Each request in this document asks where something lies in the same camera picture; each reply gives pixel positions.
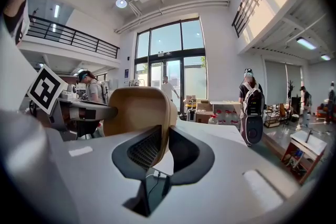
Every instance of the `black shirt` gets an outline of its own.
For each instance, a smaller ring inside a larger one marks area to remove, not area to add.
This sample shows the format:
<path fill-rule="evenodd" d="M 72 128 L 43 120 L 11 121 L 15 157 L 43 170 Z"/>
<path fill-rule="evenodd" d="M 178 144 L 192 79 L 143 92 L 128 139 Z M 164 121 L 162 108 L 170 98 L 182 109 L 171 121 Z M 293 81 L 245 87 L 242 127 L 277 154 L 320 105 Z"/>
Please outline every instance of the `black shirt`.
<path fill-rule="evenodd" d="M 309 99 L 309 97 L 310 97 L 310 94 L 309 94 L 309 92 L 305 92 L 304 93 L 305 95 L 304 95 L 304 106 L 308 106 L 309 104 L 308 104 L 308 99 Z"/>
<path fill-rule="evenodd" d="M 240 92 L 239 92 L 239 97 L 240 98 L 242 98 L 243 100 L 245 100 L 245 96 L 246 96 L 246 94 L 248 93 L 248 89 L 246 88 L 246 86 L 245 85 L 240 85 L 239 86 L 239 89 L 240 89 Z"/>

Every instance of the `water bottle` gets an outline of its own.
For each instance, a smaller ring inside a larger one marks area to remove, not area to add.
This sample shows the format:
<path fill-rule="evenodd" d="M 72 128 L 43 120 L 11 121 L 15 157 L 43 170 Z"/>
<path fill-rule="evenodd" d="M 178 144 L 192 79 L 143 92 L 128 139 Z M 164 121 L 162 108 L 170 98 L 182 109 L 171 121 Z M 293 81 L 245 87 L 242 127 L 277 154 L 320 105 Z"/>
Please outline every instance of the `water bottle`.
<path fill-rule="evenodd" d="M 218 119 L 218 124 L 219 125 L 224 125 L 225 124 L 225 119 L 224 119 L 222 111 L 220 109 L 217 109 L 217 119 Z"/>
<path fill-rule="evenodd" d="M 209 121 L 208 121 L 208 124 L 216 124 L 218 125 L 218 119 L 217 119 L 217 115 L 211 115 Z"/>
<path fill-rule="evenodd" d="M 226 125 L 231 125 L 231 111 L 230 110 L 225 111 L 225 122 L 226 122 Z"/>
<path fill-rule="evenodd" d="M 238 122 L 239 122 L 239 118 L 238 118 L 238 115 L 237 115 L 237 112 L 236 111 L 233 111 L 231 113 L 231 124 L 234 125 L 234 126 L 238 126 Z"/>

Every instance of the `cap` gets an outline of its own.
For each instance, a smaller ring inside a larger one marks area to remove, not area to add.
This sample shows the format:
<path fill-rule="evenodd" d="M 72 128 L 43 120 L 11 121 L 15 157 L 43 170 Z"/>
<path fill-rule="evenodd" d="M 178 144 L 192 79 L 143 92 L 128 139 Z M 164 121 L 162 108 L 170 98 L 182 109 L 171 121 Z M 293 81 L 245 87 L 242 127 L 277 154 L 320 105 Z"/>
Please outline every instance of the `cap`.
<path fill-rule="evenodd" d="M 250 68 L 246 68 L 244 71 L 244 77 L 253 77 L 253 71 Z"/>

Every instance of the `white backpack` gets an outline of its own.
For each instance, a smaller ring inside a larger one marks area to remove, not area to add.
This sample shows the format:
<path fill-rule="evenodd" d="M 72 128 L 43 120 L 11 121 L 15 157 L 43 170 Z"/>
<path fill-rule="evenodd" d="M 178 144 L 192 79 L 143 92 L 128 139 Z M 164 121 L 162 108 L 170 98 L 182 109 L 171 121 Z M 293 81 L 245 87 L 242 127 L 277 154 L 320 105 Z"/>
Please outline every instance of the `white backpack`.
<path fill-rule="evenodd" d="M 259 89 L 259 84 L 256 83 L 254 88 L 247 82 L 243 85 L 248 89 L 248 92 L 243 101 L 243 113 L 246 115 L 261 115 L 264 111 L 265 97 Z"/>

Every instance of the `recessed light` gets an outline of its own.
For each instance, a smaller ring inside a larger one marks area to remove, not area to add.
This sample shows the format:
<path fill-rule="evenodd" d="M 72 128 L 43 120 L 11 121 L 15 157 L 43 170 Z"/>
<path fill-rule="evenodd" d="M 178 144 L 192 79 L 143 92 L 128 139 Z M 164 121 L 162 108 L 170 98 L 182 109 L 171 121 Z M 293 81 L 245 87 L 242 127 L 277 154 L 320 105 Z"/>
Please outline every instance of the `recessed light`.
<path fill-rule="evenodd" d="M 115 2 L 115 4 L 118 8 L 125 8 L 127 6 L 127 1 L 126 0 L 117 0 Z"/>
<path fill-rule="evenodd" d="M 306 48 L 310 49 L 310 50 L 315 50 L 316 46 L 314 46 L 312 43 L 310 43 L 309 41 L 305 40 L 303 37 L 299 37 L 296 39 L 297 43 L 305 46 Z"/>
<path fill-rule="evenodd" d="M 325 55 L 325 54 L 321 55 L 321 58 L 323 60 L 325 60 L 325 61 L 329 61 L 330 60 L 330 57 L 328 55 Z"/>

